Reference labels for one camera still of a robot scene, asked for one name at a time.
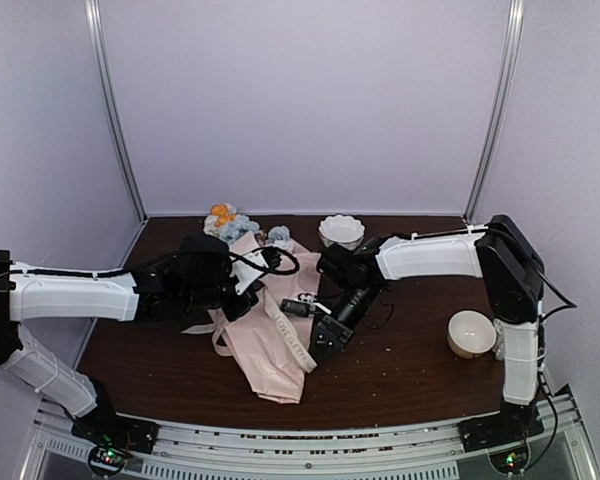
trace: white bowl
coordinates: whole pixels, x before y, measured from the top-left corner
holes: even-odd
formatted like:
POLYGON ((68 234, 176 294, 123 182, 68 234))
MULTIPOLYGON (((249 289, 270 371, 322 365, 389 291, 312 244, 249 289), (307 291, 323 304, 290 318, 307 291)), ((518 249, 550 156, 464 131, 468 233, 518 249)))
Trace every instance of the white bowl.
POLYGON ((476 358, 496 343, 496 329, 481 313, 463 310, 449 320, 447 341, 459 357, 476 358))
POLYGON ((350 215, 333 215, 320 222, 318 233, 325 247, 337 243, 349 250, 355 250, 362 243, 364 225, 350 215))

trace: dark brown tabletop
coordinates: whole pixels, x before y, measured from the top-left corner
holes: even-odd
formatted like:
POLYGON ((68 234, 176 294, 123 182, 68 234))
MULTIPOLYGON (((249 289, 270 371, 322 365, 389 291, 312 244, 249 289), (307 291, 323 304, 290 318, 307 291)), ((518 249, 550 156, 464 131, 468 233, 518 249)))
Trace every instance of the dark brown tabletop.
MULTIPOLYGON (((455 217, 360 217, 366 237, 462 226, 455 217)), ((320 250, 320 217, 254 217, 264 228, 287 225, 295 240, 320 250)), ((149 221, 128 265, 178 248, 202 230, 200 218, 149 221)), ((328 288, 326 282, 321 289, 328 288)), ((346 350, 306 376, 298 405, 259 399, 232 358, 215 354, 209 335, 181 335, 175 321, 124 324, 100 320, 79 370, 104 382, 116 408, 174 422, 256 429, 332 429, 404 425, 498 409, 503 365, 449 349, 449 318, 465 309, 491 312, 481 280, 412 278, 382 295, 395 312, 377 329, 359 325, 346 350)), ((367 322, 381 324, 379 302, 367 322)))

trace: pink cloth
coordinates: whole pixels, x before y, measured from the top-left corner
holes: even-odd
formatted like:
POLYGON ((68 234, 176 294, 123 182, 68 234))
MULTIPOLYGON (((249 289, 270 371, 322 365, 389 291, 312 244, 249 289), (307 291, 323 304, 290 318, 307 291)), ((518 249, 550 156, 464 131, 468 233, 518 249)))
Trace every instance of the pink cloth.
MULTIPOLYGON (((246 254, 259 248, 253 234, 249 233, 231 246, 231 251, 246 254)), ((262 278, 271 296, 279 305, 284 298, 297 299, 299 293, 317 294, 320 274, 316 271, 318 253, 311 253, 298 243, 294 244, 293 255, 300 263, 300 271, 291 276, 266 275, 262 278)), ((290 269, 291 260, 283 257, 281 270, 290 269)), ((249 313, 227 322, 222 310, 209 312, 216 324, 213 335, 214 347, 220 355, 230 354, 235 358, 260 398, 279 403, 299 403, 304 388, 305 371, 295 360, 273 321, 265 313, 263 292, 258 292, 260 301, 249 313), (222 336, 227 347, 216 345, 222 336)), ((289 317, 300 342, 308 348, 311 337, 311 318, 289 317)))

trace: table surface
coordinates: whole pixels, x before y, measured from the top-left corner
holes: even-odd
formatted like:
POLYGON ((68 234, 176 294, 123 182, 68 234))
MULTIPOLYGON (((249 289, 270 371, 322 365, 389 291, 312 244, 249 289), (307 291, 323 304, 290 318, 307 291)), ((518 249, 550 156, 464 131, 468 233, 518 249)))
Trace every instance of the table surface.
MULTIPOLYGON (((366 238, 401 231, 444 231, 456 217, 360 217, 366 238)), ((321 249, 321 217, 253 217, 263 228, 287 225, 294 239, 321 249)), ((176 250, 201 218, 154 218, 129 258, 133 266, 176 250)), ((321 291, 328 285, 321 284, 321 291)), ((460 310, 491 312, 482 281, 464 277, 404 279, 383 294, 395 305, 389 323, 359 325, 346 350, 306 376, 302 401, 259 399, 232 358, 215 354, 210 335, 181 335, 176 321, 124 324, 100 320, 79 370, 102 381, 118 411, 161 420, 254 429, 341 429, 404 425, 498 409, 503 364, 492 354, 474 360, 449 349, 449 318, 460 310)), ((368 322, 387 310, 376 302, 368 322)), ((199 321, 207 314, 199 313, 199 321)))

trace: white panel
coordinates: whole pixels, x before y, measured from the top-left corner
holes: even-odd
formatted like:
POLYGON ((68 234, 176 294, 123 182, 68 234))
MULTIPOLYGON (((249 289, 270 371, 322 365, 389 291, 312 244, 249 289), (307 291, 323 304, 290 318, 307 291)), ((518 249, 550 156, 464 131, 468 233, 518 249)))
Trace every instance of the white panel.
POLYGON ((497 212, 580 306, 549 320, 548 373, 554 387, 571 384, 600 462, 600 0, 527 2, 479 219, 497 212))
MULTIPOLYGON (((0 248, 36 265, 108 268, 137 223, 109 136, 84 2, 0 2, 0 248)), ((71 362, 86 321, 29 326, 71 362)), ((0 479, 39 401, 0 371, 0 479)))
POLYGON ((152 214, 459 213, 506 0, 103 0, 152 214))

